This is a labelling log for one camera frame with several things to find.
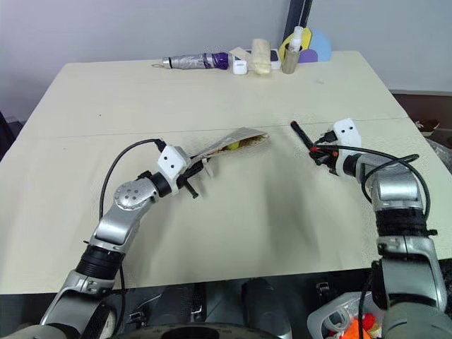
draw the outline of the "black wire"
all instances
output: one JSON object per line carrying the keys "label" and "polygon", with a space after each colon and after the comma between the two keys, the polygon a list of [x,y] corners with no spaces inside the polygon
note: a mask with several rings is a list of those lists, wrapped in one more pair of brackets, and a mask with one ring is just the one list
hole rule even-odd
{"label": "black wire", "polygon": [[359,297],[359,306],[358,306],[358,333],[359,339],[364,339],[363,328],[362,328],[362,314],[364,308],[364,298],[366,297],[366,293],[372,284],[372,272],[367,277],[367,280],[362,288],[361,296]]}
{"label": "black wire", "polygon": [[[104,199],[105,199],[105,191],[107,190],[108,181],[109,181],[109,179],[112,175],[112,172],[113,172],[114,168],[116,167],[118,161],[122,158],[122,156],[124,154],[129,152],[132,148],[135,148],[136,146],[139,146],[139,145],[143,145],[145,143],[155,143],[160,152],[163,151],[163,148],[165,148],[165,145],[166,145],[165,142],[160,139],[145,139],[145,140],[139,141],[137,143],[131,144],[130,146],[125,148],[122,152],[120,152],[120,154],[118,154],[118,156],[116,157],[116,159],[114,159],[114,162],[110,166],[110,168],[107,172],[107,175],[105,176],[104,184],[102,185],[102,189],[100,190],[99,221],[104,216]],[[119,319],[117,319],[117,323],[116,323],[116,326],[114,327],[113,335],[116,335],[119,328],[121,327],[122,319],[123,319],[124,313],[126,311],[126,283],[125,283],[125,279],[124,279],[124,268],[122,267],[122,264],[119,267],[119,277],[121,279],[121,311],[119,312]]]}
{"label": "black wire", "polygon": [[[394,155],[385,153],[385,152],[379,152],[377,150],[370,150],[368,148],[361,148],[361,147],[352,147],[352,146],[343,146],[343,145],[316,145],[315,147],[317,148],[323,148],[326,150],[354,150],[357,152],[364,152],[364,153],[370,153],[370,154],[375,154],[375,155],[380,155],[381,157],[387,157],[388,159],[392,159],[395,160],[393,163],[400,163],[403,166],[405,166],[406,168],[408,168],[419,180],[419,183],[422,186],[422,189],[424,190],[424,195],[425,195],[425,211],[424,211],[424,217],[425,220],[427,221],[429,214],[430,214],[430,205],[431,205],[431,201],[430,201],[430,192],[429,192],[429,188],[427,187],[427,183],[425,182],[424,178],[422,177],[422,175],[412,166],[409,164],[409,162],[415,160],[414,157],[417,156],[419,157],[419,155],[409,155],[407,157],[395,157]],[[372,173],[372,171],[370,171],[367,175],[369,175],[370,173],[374,174],[377,170],[381,170],[382,168],[385,168],[386,166],[392,165],[389,164],[388,162],[374,168],[372,171],[374,171]],[[367,192],[365,193],[366,199],[371,202],[371,199],[369,197],[369,195],[367,194]]]}

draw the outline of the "white wall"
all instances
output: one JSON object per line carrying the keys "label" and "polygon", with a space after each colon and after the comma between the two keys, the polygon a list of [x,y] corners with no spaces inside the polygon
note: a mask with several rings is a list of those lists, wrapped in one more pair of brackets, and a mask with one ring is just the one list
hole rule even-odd
{"label": "white wall", "polygon": [[0,0],[0,110],[29,117],[75,61],[279,47],[290,0]]}
{"label": "white wall", "polygon": [[308,26],[360,51],[391,90],[452,92],[451,0],[314,0]]}

